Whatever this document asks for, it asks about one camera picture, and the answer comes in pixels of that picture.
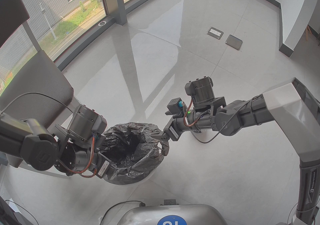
chair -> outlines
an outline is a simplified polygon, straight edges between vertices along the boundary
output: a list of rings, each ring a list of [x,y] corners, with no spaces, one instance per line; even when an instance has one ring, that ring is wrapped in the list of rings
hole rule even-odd
[[[27,23],[29,14],[22,0],[0,0],[0,18],[0,47],[19,26],[23,25],[37,50],[37,53],[20,69],[0,95],[0,110],[14,98],[26,92],[44,93],[68,106],[73,100],[74,90],[39,46]],[[35,118],[49,128],[65,109],[60,103],[45,96],[29,94],[16,100],[6,113],[16,119]],[[14,167],[18,167],[22,162],[22,159],[14,156],[7,155],[7,158],[9,164]]]

grass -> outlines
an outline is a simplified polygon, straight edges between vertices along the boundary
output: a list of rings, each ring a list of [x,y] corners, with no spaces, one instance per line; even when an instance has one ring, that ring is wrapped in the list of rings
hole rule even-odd
[[[59,22],[58,25],[54,28],[54,34],[56,35],[57,39],[54,39],[51,32],[49,32],[41,41],[39,41],[41,48],[47,54],[49,54],[50,51],[52,51],[59,43],[61,43],[68,36],[68,34],[75,30],[81,23],[92,17],[94,14],[98,13],[100,9],[97,9],[97,7],[97,1],[93,0],[88,5],[84,6],[85,9],[80,9],[67,19]],[[4,82],[5,86],[0,92],[0,95],[9,85],[14,76],[28,62],[28,60],[33,57],[34,54],[36,54],[36,50],[33,48],[21,62],[14,66],[13,70],[6,77],[6,80]]]

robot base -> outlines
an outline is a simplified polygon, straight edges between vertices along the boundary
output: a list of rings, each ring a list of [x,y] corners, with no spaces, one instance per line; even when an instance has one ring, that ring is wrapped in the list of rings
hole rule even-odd
[[[118,225],[227,225],[222,215],[206,204],[137,207],[128,211]]]

garbage bag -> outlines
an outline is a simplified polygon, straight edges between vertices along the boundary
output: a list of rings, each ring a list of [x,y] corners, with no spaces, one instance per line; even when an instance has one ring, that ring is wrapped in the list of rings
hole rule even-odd
[[[113,184],[126,185],[146,178],[169,152],[168,142],[154,139],[150,135],[158,131],[158,126],[151,123],[117,124],[105,131],[103,135],[107,139],[100,151],[117,168],[103,179]]]

gray floor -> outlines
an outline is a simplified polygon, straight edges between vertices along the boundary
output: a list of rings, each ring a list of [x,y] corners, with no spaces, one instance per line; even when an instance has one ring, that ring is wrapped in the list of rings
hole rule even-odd
[[[215,27],[221,40],[206,35]],[[229,34],[243,41],[235,50]],[[150,0],[88,46],[64,71],[80,102],[106,117],[108,125],[139,121],[163,128],[170,99],[189,102],[184,85],[211,76],[216,96],[247,100],[297,77],[320,98],[320,47],[302,35],[291,59],[278,51],[279,16],[264,0]],[[213,135],[202,133],[203,140]],[[4,180],[40,224],[98,224],[113,204],[138,199],[159,205],[205,203],[229,225],[286,222],[298,200],[299,162],[275,122],[246,128],[207,145],[190,133],[170,142],[169,155],[138,187],[114,186],[98,178],[53,178],[10,167]],[[114,208],[117,224],[137,204]]]

